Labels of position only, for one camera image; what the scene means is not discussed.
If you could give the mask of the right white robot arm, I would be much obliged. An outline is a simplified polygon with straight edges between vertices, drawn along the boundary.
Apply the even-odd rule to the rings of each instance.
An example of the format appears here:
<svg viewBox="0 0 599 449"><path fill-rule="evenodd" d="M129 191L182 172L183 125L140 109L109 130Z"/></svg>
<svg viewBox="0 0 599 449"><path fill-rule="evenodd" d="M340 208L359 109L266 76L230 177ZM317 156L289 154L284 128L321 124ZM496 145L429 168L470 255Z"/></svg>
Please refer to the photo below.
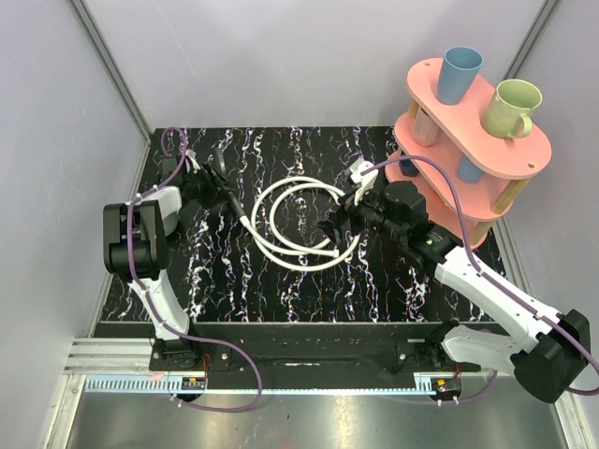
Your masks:
<svg viewBox="0 0 599 449"><path fill-rule="evenodd" d="M514 376L533 397L553 403L585 368L598 365L583 314L557 311L476 259L460 239L430 220L425 198L409 181L343 196L317 225L333 241L344 225L355 235L368 229L392 240L408 261L429 270L503 328L504 334L496 335L455 323L441 326L424 350L433 369L457 362L497 370Z"/></svg>

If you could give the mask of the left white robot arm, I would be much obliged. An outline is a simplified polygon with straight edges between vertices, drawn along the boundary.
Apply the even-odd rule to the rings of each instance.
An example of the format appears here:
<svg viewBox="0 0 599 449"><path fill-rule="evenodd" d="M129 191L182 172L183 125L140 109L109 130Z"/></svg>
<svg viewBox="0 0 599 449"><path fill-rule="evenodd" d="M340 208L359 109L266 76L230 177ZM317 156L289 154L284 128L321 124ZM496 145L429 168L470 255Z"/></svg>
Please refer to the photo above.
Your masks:
<svg viewBox="0 0 599 449"><path fill-rule="evenodd" d="M153 323L151 370L190 370L207 362L191 318L168 278L168 236L183 206L196 201L208 210L229 199L226 166L216 152L199 164L192 153L162 161L165 183L103 209L103 257L107 271L136 294Z"/></svg>

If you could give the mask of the grey shower head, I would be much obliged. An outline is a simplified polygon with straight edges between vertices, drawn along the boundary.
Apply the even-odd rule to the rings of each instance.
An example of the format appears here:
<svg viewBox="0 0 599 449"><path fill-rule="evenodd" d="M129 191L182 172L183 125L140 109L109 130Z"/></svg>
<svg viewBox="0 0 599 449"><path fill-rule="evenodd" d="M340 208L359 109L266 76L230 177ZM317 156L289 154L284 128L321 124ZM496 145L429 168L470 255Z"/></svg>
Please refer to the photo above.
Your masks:
<svg viewBox="0 0 599 449"><path fill-rule="evenodd" d="M226 177L226 164L224 156L222 151L219 149L213 151L212 168L216 173L216 179L220 189L220 196L227 202L232 212L237 216L238 220L241 221L243 217L246 217L246 213L243 210L241 202L237 198L234 189L229 185L229 181Z"/></svg>

